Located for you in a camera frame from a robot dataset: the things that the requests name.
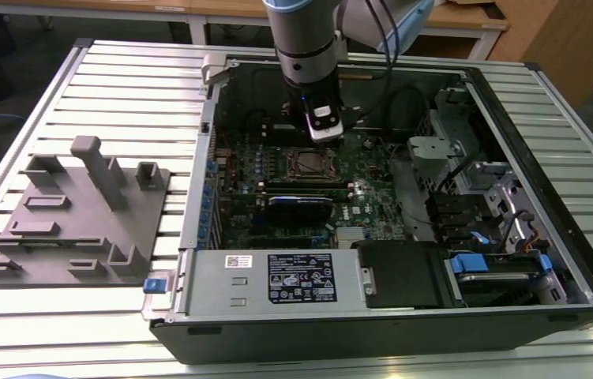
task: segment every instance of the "table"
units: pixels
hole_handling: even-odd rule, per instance
[[[186,22],[196,45],[209,43],[208,24],[268,26],[261,0],[0,0],[0,13]],[[508,27],[478,6],[448,3],[434,8],[420,34],[476,39],[469,59],[485,60]]]
[[[76,135],[90,133],[105,140],[102,153],[117,155],[121,167],[133,167],[146,156],[174,173],[150,275],[176,267],[192,168],[185,152],[194,143],[204,102],[200,66],[202,57],[214,51],[273,55],[269,49],[116,41],[93,41],[72,49],[0,164],[0,231],[28,186],[26,176],[18,173],[28,157],[68,154]],[[349,58],[384,61],[377,54],[350,54]],[[593,246],[593,135],[544,74],[518,63],[400,60],[481,70]],[[61,160],[74,162],[69,156]],[[0,378],[46,373],[80,378],[478,379],[553,377],[556,371],[574,379],[593,377],[593,328],[557,333],[513,351],[185,366],[148,331],[142,302],[141,288],[0,289]],[[152,305],[168,308],[168,296],[154,295]]]

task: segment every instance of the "motherboard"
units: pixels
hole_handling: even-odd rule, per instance
[[[352,131],[328,146],[220,138],[225,249],[346,248],[405,239],[389,161],[401,146]]]

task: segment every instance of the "wooden desk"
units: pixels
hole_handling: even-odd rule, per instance
[[[0,13],[186,22],[190,0],[0,0]]]
[[[261,0],[190,0],[190,13],[229,17],[268,17]],[[426,26],[506,30],[509,22],[490,19],[480,6],[458,6],[446,3],[432,11]]]
[[[0,13],[186,22],[193,44],[208,44],[208,24],[268,26],[261,0],[0,0]],[[509,24],[488,18],[478,6],[437,6],[424,36],[474,39],[469,59],[485,60]]]
[[[192,34],[202,37],[193,43],[208,42],[202,26],[205,24],[268,25],[265,7],[261,0],[190,0]],[[509,27],[506,20],[490,19],[480,6],[458,6],[446,3],[437,6],[429,15],[422,36],[448,36],[476,39],[469,59],[485,60],[500,37]]]

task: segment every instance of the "metal bracket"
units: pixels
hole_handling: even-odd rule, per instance
[[[221,77],[218,75],[226,69],[225,62],[225,54],[212,53],[204,56],[201,67],[204,85],[212,85],[220,81]]]

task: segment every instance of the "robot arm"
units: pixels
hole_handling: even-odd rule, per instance
[[[386,14],[381,25],[386,40],[394,41],[394,31]],[[305,126],[313,142],[338,138],[344,132],[344,104],[336,56],[334,30],[344,29],[348,37],[382,50],[382,39],[361,0],[264,0],[274,39],[274,50],[284,79],[289,85],[290,113]],[[392,17],[398,20],[400,52],[408,49],[425,23],[434,0],[389,0]],[[337,16],[334,10],[340,5]],[[390,52],[394,44],[389,43]]]
[[[264,0],[289,104],[314,142],[342,132],[333,11],[340,1]]]

